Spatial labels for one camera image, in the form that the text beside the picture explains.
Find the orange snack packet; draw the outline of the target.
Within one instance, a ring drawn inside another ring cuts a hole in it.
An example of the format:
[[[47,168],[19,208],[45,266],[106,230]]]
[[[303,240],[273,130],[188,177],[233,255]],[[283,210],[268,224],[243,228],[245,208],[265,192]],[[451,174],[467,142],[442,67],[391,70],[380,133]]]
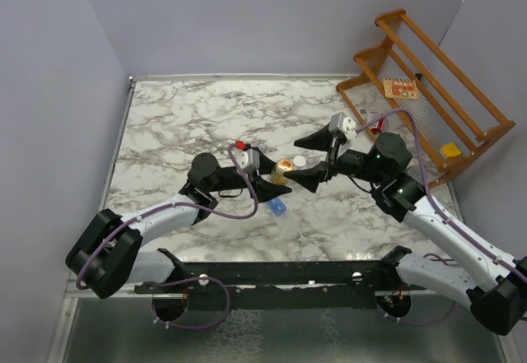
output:
[[[383,88],[385,96],[397,100],[416,100],[418,88],[415,80],[384,78]]]

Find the small amber pill bottle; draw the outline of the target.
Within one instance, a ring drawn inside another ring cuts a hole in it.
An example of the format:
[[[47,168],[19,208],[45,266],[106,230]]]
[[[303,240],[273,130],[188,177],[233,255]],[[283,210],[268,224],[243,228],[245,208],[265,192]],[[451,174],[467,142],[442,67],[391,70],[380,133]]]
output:
[[[286,172],[294,170],[293,162],[290,159],[282,158],[273,167],[269,176],[269,181],[272,184],[287,185],[289,179],[284,176]]]

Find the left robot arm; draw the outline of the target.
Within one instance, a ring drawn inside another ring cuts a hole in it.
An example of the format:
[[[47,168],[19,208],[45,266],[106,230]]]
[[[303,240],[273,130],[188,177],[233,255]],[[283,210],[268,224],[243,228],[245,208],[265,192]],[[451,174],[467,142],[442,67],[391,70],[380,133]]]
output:
[[[176,291],[182,273],[170,255],[160,253],[154,260],[140,259],[143,245],[197,225],[211,215],[237,219],[236,214],[217,210],[214,193],[248,190],[254,208],[291,193],[291,188],[263,178],[275,164],[259,149],[243,147],[238,155],[234,149],[234,145],[227,148],[230,167],[220,166],[211,153],[196,155],[183,188],[160,204],[123,215],[109,208],[97,212],[65,259],[66,266],[77,276],[77,289],[108,298],[125,284],[145,282],[143,274],[153,264],[156,286],[166,293]]]

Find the blue weekly pill organizer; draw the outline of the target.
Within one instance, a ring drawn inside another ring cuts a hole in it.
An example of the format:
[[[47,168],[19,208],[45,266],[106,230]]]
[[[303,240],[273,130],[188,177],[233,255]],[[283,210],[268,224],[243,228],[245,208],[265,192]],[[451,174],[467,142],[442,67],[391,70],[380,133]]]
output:
[[[287,206],[280,198],[273,198],[266,202],[268,209],[275,215],[281,216],[287,211]]]

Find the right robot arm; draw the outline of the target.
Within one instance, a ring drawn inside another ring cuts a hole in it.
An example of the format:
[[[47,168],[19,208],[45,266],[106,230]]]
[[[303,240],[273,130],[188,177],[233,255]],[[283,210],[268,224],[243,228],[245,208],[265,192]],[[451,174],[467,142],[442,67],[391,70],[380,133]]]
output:
[[[410,176],[406,167],[412,155],[398,134],[382,133],[367,153],[344,148],[355,137],[354,131],[324,127],[295,140],[296,147],[323,151],[326,158],[285,176],[311,192],[336,175],[370,183],[382,212],[426,236],[457,264],[447,268],[401,250],[379,268],[380,284],[396,290],[405,283],[439,293],[468,309],[487,330],[507,335],[526,313],[526,261],[486,241]]]

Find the white pill bottle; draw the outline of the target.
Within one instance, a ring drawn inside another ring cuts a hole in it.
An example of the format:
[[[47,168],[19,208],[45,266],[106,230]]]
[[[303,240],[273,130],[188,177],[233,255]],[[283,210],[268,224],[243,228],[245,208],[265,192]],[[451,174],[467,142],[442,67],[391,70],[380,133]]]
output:
[[[306,158],[304,156],[294,156],[292,163],[294,170],[305,170],[307,167]]]

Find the red white medicine box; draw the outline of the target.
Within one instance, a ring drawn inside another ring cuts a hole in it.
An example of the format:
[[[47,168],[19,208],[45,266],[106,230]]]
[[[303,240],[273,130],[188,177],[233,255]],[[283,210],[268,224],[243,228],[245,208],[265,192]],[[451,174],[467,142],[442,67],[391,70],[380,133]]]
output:
[[[373,119],[378,119],[380,117],[380,113],[376,111],[371,111],[368,116],[368,121],[371,121]],[[375,123],[373,123],[369,129],[374,135],[379,135],[383,133],[389,125],[387,118],[382,118],[377,120]]]

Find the yellow lidded jar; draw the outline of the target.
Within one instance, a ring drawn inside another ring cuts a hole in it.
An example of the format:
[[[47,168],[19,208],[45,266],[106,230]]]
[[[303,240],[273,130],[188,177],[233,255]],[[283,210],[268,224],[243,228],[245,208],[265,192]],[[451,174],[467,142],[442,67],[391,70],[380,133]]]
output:
[[[441,147],[440,154],[444,159],[449,160],[462,156],[463,152],[454,142],[448,142]]]

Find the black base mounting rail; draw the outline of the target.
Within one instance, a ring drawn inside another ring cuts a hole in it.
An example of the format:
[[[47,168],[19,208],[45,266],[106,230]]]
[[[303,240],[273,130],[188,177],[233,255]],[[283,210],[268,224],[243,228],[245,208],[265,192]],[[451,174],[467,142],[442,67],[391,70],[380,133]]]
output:
[[[397,246],[369,261],[182,263],[169,286],[134,290],[191,310],[374,309],[376,294],[403,285],[395,266],[410,252]]]

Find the wooden tiered shelf rack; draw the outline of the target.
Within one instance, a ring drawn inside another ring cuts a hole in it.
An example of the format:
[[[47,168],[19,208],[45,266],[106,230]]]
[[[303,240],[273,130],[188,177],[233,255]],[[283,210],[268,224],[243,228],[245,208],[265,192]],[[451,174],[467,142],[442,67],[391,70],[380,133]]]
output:
[[[417,130],[420,143],[436,175],[432,187],[460,176],[485,151],[515,126],[472,80],[449,58],[438,44],[403,9],[379,14],[375,25],[385,37],[378,44],[358,51],[353,59],[361,68],[357,77],[337,84],[337,92],[357,117],[365,123],[357,102],[348,92],[372,84],[392,108],[401,108],[399,117],[409,130]],[[416,100],[385,96],[384,78],[415,80]],[[446,160],[440,149],[454,142],[463,155]]]

